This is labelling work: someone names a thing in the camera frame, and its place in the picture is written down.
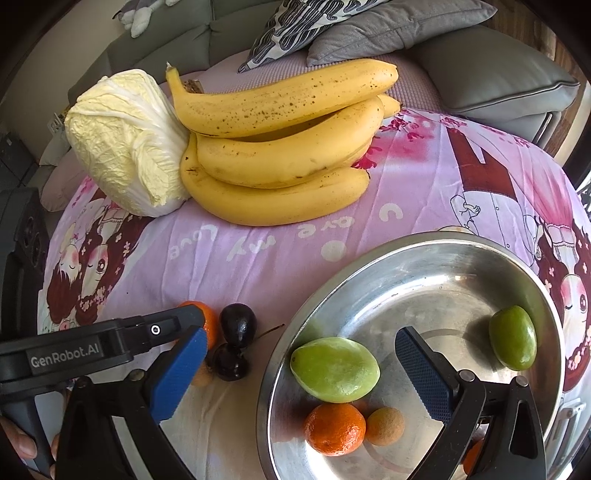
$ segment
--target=patterned pillow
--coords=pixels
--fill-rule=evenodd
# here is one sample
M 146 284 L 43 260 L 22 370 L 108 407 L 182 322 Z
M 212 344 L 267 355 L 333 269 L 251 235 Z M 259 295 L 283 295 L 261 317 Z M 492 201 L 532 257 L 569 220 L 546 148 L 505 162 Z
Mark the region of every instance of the patterned pillow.
M 310 44 L 331 25 L 388 0 L 284 0 L 265 25 L 239 73 Z

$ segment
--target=finger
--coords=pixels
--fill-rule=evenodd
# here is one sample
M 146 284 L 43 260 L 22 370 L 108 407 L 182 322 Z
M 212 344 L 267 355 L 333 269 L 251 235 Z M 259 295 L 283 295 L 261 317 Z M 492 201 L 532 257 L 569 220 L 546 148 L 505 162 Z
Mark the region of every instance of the finger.
M 12 448 L 14 448 L 20 458 L 31 460 L 37 456 L 37 445 L 35 445 L 35 442 L 14 423 L 4 417 L 0 417 L 0 426 L 6 432 Z
M 60 434 L 58 433 L 56 436 L 53 437 L 53 442 L 51 443 L 51 454 L 53 458 L 57 460 L 57 447 L 60 443 Z
M 35 470 L 29 470 L 29 474 L 35 479 L 35 480 L 48 480 L 48 478 L 45 475 L 40 474 L 39 472 L 36 472 Z

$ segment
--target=orange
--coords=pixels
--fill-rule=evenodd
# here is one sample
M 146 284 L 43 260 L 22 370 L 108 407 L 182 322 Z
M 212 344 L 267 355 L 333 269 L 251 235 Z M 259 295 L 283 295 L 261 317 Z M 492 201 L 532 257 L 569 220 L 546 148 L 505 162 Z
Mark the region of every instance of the orange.
M 365 439 L 373 445 L 386 446 L 400 440 L 404 433 L 404 416 L 392 407 L 374 411 L 368 418 Z
M 217 345 L 217 341 L 220 338 L 220 324 L 216 313 L 211 307 L 200 301 L 184 301 L 179 307 L 184 307 L 185 305 L 195 305 L 203 312 L 203 316 L 205 317 L 203 330 L 207 333 L 207 350 L 211 350 Z
M 324 403 L 306 418 L 304 435 L 310 446 L 323 455 L 346 455 L 363 443 L 365 419 L 348 403 Z
M 484 444 L 484 440 L 480 440 L 476 442 L 468 453 L 464 457 L 464 461 L 462 462 L 462 466 L 464 467 L 464 473 L 466 475 L 470 475 L 474 465 L 476 465 L 476 460 L 478 459 L 478 455 L 480 455 L 480 451 L 482 450 L 482 445 Z

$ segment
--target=stainless steel bowl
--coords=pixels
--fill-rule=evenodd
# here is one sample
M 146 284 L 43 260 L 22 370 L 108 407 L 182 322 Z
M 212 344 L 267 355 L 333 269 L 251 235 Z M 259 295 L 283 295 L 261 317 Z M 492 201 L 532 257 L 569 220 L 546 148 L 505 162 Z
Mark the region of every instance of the stainless steel bowl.
M 538 277 L 499 245 L 465 233 L 411 235 L 376 248 L 312 295 L 281 337 L 267 366 L 257 411 L 258 452 L 269 480 L 405 479 L 435 441 L 441 423 L 429 418 L 394 352 L 401 327 L 414 326 L 456 369 L 509 383 L 518 375 L 496 359 L 488 320 L 510 305 L 531 316 L 538 355 L 522 375 L 530 382 L 544 438 L 564 381 L 564 340 L 554 304 Z M 355 404 L 364 414 L 398 408 L 405 432 L 395 444 L 325 457 L 304 440 L 303 421 L 320 402 L 296 383 L 292 351 L 311 340 L 344 336 L 376 357 L 381 379 Z M 465 478 L 461 467 L 454 478 Z

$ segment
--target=human hand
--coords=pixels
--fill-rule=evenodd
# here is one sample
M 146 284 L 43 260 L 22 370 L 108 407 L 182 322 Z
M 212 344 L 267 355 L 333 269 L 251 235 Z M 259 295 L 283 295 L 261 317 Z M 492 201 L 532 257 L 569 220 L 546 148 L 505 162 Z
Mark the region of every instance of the human hand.
M 0 427 L 6 433 L 8 441 L 12 444 L 12 448 L 16 451 L 17 455 L 23 460 L 33 460 L 37 456 L 37 445 L 35 441 L 29 437 L 25 432 L 18 428 L 10 420 L 0 416 Z M 51 443 L 51 453 L 53 458 L 57 457 L 57 445 L 59 442 L 59 434 L 55 436 Z M 46 480 L 46 478 L 37 472 L 30 471 L 33 478 Z M 50 468 L 51 478 L 56 477 L 56 466 L 52 465 Z
M 4 429 L 12 447 L 23 460 L 32 460 L 37 456 L 37 445 L 32 438 L 10 420 L 0 417 L 0 426 Z

